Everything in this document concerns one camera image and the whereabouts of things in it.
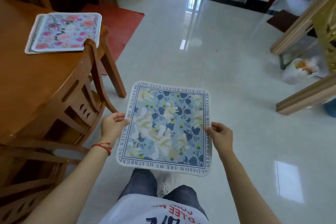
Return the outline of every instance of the pink floral placemat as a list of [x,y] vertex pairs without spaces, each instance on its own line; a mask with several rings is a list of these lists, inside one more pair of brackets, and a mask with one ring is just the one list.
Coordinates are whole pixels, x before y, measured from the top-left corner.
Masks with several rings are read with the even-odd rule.
[[94,40],[98,47],[102,16],[98,13],[50,13],[31,47],[34,52],[84,50],[84,41]]

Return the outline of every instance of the floral placemat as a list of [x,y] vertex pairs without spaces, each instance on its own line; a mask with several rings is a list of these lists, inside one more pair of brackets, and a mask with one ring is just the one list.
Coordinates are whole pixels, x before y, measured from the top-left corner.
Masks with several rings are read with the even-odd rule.
[[90,38],[99,44],[102,16],[98,13],[50,13],[31,47],[34,52],[82,51]]
[[136,82],[118,143],[118,163],[197,176],[208,174],[211,139],[210,95],[206,90]]

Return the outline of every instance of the red rug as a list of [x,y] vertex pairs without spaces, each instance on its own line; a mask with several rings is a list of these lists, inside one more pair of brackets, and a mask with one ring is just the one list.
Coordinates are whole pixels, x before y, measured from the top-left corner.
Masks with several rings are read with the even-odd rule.
[[102,24],[107,26],[106,37],[114,61],[117,61],[126,44],[139,26],[145,14],[111,5],[87,4],[81,12],[99,13],[103,17]]

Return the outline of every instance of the wooden table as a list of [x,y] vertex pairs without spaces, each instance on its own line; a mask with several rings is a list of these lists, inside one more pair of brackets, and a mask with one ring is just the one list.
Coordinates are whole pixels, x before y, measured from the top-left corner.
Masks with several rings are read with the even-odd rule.
[[[0,0],[0,138],[15,134],[36,118],[36,111],[43,108],[81,59],[82,52],[25,54],[36,15],[50,12],[16,0]],[[107,34],[107,27],[102,25],[98,56],[118,96],[125,98]]]

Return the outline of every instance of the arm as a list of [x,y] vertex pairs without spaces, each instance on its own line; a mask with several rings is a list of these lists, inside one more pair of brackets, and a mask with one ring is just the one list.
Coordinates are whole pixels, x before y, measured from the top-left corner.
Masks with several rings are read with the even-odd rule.
[[223,162],[241,224],[281,224],[260,196],[232,150],[233,133],[221,123],[205,128]]
[[[124,113],[114,113],[103,119],[99,143],[114,147],[124,126]],[[92,186],[108,156],[102,147],[93,147],[78,167],[33,210],[23,224],[76,223]]]

